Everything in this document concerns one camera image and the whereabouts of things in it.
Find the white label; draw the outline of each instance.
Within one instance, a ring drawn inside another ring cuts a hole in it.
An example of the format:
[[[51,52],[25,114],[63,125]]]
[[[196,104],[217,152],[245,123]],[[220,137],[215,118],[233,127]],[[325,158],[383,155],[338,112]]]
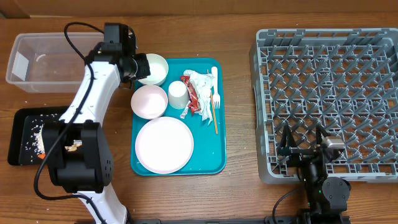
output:
[[[28,64],[29,60],[17,52],[14,59],[14,65],[12,66],[12,73],[25,81]]]

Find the clear plastic bin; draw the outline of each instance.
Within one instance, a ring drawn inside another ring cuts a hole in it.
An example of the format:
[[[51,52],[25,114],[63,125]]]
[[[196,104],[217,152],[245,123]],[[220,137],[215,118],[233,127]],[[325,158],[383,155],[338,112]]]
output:
[[[83,55],[103,41],[103,34],[69,33]],[[84,62],[63,33],[19,34],[8,61],[6,81],[29,93],[77,92]]]

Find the wooden table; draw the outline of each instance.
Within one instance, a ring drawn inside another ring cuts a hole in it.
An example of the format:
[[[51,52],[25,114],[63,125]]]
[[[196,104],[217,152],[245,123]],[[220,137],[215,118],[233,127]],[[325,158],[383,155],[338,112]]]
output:
[[[14,113],[20,108],[69,105],[74,94],[28,94],[6,83],[7,63],[16,35],[62,32],[71,21],[103,27],[122,22],[134,28],[140,52],[167,58],[213,57],[223,67],[228,163],[217,175],[139,177],[130,167],[132,91],[113,95],[104,131],[114,157],[113,187],[134,218],[262,218],[296,185],[263,184],[257,171],[255,108],[249,72],[249,48],[259,29],[398,27],[398,14],[269,14],[209,17],[98,17],[83,19],[0,20],[0,223],[73,223],[90,214],[76,199],[48,202],[33,191],[37,166],[7,163]],[[72,31],[90,31],[73,27]],[[44,171],[40,189],[63,195]],[[283,201],[278,215],[306,206],[304,194]],[[348,211],[353,223],[396,223],[398,185],[353,183]]]

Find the white fork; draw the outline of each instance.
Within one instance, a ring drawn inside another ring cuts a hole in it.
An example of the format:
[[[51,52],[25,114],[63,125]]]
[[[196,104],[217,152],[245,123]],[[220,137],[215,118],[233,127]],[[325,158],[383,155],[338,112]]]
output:
[[[220,108],[220,95],[218,94],[218,69],[217,67],[211,68],[211,74],[214,76],[214,94],[213,94],[213,101],[216,109]]]

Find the black tray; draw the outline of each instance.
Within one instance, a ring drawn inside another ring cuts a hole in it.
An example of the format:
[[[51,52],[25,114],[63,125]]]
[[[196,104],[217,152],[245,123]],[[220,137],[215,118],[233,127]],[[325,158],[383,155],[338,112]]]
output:
[[[37,157],[34,133],[39,133],[40,125],[59,120],[67,106],[46,108],[23,108],[14,115],[10,148],[7,161],[12,166],[40,164],[42,160]]]

